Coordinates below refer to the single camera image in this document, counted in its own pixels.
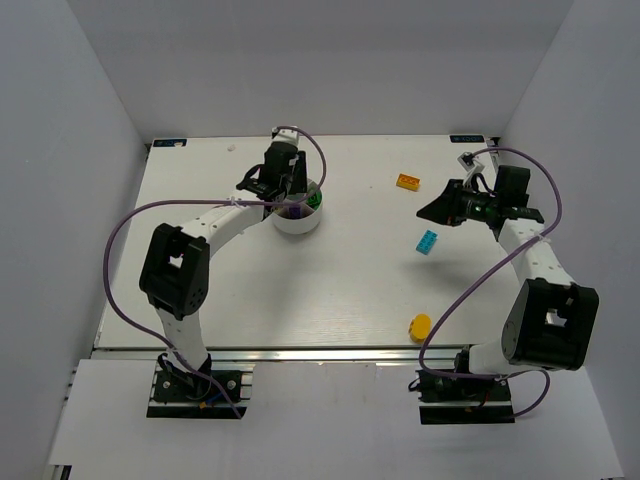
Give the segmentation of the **dark green lego brick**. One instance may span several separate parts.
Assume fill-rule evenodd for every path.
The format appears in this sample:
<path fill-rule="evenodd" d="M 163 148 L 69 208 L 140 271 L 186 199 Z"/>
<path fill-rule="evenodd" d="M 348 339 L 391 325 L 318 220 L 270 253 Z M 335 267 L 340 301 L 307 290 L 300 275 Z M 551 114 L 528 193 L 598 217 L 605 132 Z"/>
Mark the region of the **dark green lego brick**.
<path fill-rule="evenodd" d="M 322 192 L 320 190 L 316 190 L 313 195 L 311 195 L 306 200 L 306 205 L 309 206 L 313 210 L 317 210 L 322 203 Z"/>

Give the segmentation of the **large cyan lego brick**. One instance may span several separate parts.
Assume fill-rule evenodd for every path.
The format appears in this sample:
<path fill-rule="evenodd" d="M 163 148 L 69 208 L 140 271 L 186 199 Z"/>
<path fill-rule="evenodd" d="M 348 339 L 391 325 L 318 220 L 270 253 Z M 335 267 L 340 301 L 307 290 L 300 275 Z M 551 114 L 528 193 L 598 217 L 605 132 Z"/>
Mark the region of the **large cyan lego brick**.
<path fill-rule="evenodd" d="M 433 249 L 437 239 L 438 234 L 436 232 L 427 230 L 419 240 L 415 250 L 422 255 L 428 255 Z"/>

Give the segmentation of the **orange lego brick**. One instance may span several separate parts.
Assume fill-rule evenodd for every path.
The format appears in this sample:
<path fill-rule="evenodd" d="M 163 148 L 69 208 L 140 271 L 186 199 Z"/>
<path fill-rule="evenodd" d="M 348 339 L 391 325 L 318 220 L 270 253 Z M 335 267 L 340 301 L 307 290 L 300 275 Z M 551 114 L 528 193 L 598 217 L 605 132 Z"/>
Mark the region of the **orange lego brick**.
<path fill-rule="evenodd" d="M 399 174 L 396 180 L 396 186 L 409 191 L 417 192 L 420 189 L 421 180 L 417 177 Z"/>

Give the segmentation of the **yellow round lego piece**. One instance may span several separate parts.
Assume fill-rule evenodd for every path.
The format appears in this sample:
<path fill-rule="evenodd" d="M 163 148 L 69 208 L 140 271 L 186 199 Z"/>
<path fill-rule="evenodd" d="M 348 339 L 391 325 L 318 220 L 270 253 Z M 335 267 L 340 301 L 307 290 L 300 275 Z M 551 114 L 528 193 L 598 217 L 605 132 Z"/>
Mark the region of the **yellow round lego piece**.
<path fill-rule="evenodd" d="M 413 343 L 421 344 L 425 341 L 431 331 L 432 321 L 426 314 L 416 315 L 410 322 L 408 335 Z"/>

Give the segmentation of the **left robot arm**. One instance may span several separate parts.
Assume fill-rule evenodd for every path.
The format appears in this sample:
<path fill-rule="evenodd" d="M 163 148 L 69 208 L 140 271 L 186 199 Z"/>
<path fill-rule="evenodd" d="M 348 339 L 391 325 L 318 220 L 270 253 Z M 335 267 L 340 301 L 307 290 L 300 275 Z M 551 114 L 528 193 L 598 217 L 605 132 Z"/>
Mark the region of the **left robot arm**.
<path fill-rule="evenodd" d="M 173 368 L 209 372 L 198 311 L 209 290 L 210 260 L 279 209 L 288 196 L 299 198 L 307 192 L 306 153 L 298 144 L 293 130 L 278 132 L 264 161 L 246 172 L 221 206 L 181 225 L 163 223 L 154 230 L 139 287 L 161 320 Z"/>

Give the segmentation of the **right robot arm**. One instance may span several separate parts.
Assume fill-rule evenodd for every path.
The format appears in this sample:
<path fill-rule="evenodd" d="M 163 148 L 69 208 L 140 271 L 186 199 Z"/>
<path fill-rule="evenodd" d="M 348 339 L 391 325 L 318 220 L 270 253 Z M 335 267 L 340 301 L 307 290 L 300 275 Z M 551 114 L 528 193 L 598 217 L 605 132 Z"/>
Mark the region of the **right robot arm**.
<path fill-rule="evenodd" d="M 507 254 L 490 271 L 511 265 L 520 285 L 500 338 L 460 351 L 445 378 L 496 381 L 527 371 L 575 371 L 585 361 L 599 296 L 576 283 L 556 258 L 546 240 L 549 227 L 527 205 L 529 179 L 526 168 L 501 166 L 490 193 L 451 179 L 417 213 L 444 226 L 486 224 Z"/>

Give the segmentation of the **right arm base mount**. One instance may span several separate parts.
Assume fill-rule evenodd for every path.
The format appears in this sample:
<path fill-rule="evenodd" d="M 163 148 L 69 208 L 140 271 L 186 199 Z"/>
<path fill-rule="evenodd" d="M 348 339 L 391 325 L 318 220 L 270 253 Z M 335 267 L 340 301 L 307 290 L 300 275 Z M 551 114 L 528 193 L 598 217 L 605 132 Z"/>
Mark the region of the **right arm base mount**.
<path fill-rule="evenodd" d="M 423 425 L 499 425 L 515 422 L 506 379 L 469 370 L 468 345 L 427 349 L 408 391 L 419 401 Z"/>

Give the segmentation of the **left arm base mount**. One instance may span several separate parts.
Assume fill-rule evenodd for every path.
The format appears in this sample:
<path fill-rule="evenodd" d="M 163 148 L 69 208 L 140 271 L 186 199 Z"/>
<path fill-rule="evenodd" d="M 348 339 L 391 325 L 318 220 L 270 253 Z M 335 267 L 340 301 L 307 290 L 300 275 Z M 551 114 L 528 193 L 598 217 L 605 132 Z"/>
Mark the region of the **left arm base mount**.
<path fill-rule="evenodd" d="M 251 379 L 248 371 L 213 369 L 209 380 L 184 372 L 158 356 L 146 417 L 151 419 L 241 419 L 248 408 Z"/>

